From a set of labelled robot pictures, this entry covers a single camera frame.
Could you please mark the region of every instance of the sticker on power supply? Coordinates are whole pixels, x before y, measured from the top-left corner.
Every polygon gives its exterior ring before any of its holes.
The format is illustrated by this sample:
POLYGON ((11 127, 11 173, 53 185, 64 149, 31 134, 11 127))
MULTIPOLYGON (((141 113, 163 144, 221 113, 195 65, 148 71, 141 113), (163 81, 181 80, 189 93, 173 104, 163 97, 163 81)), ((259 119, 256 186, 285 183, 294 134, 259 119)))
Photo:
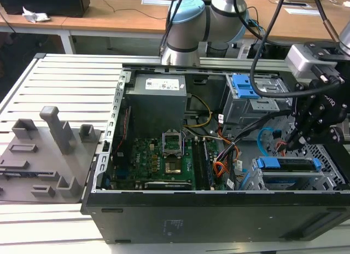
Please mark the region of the sticker on power supply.
POLYGON ((233 183, 229 178, 227 179, 227 186, 232 190, 235 190, 235 183, 233 183))
POLYGON ((179 80, 149 78, 146 80, 146 90, 180 91, 179 80))

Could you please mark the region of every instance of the table leg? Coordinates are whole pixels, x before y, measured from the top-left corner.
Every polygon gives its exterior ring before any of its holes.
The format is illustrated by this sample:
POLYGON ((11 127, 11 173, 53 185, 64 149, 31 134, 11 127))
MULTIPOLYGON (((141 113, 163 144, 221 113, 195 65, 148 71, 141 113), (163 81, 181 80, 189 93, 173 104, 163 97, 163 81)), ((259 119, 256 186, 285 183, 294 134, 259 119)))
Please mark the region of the table leg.
POLYGON ((112 43, 110 41, 110 37, 106 37, 106 45, 107 45, 107 50, 112 50, 112 43))
POLYGON ((74 43, 69 31, 62 31, 60 33, 63 47, 66 54, 75 54, 74 43))

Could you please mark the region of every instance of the black computer case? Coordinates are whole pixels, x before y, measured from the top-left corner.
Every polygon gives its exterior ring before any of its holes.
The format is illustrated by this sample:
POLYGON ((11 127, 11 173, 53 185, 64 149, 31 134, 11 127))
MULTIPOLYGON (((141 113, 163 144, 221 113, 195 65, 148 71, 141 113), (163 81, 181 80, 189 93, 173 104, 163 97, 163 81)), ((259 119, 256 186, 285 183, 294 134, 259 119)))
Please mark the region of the black computer case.
POLYGON ((25 7, 36 13, 82 17, 90 0, 0 0, 7 14, 22 14, 25 7))

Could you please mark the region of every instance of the blue latch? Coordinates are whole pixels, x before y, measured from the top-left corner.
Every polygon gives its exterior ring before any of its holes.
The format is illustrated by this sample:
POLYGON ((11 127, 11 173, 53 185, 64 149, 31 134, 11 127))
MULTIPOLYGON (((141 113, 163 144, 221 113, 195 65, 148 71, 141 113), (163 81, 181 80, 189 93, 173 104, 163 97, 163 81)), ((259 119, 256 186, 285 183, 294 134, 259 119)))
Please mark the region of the blue latch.
POLYGON ((281 168, 276 157, 259 157, 256 162, 258 163, 259 168, 281 168))
POLYGON ((252 85, 250 84, 250 79, 247 75, 244 75, 244 74, 232 75, 232 85, 237 90, 238 98, 258 99, 260 97, 254 92, 252 85))
POLYGON ((321 162, 318 160, 318 158, 312 159, 313 165, 316 168, 317 171, 320 171, 322 168, 321 162))

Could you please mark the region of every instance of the yellow wire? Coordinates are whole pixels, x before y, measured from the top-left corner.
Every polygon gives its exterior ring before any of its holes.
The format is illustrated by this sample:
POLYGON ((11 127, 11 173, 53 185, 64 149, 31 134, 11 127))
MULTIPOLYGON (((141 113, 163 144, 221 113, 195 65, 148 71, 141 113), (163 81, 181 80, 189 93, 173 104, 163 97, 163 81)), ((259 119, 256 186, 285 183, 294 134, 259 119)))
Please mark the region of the yellow wire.
POLYGON ((197 127, 202 127, 202 126, 205 126, 207 125, 210 120, 212 119, 212 111, 210 111, 210 108, 208 106, 208 104, 206 104, 206 102, 203 101, 202 98, 200 98, 199 96, 195 95, 195 94, 192 94, 194 97, 198 98, 208 109, 208 113, 209 113, 209 118, 208 120, 205 122, 205 123, 202 123, 202 124, 184 124, 184 127, 192 127, 192 128, 197 128, 197 127))

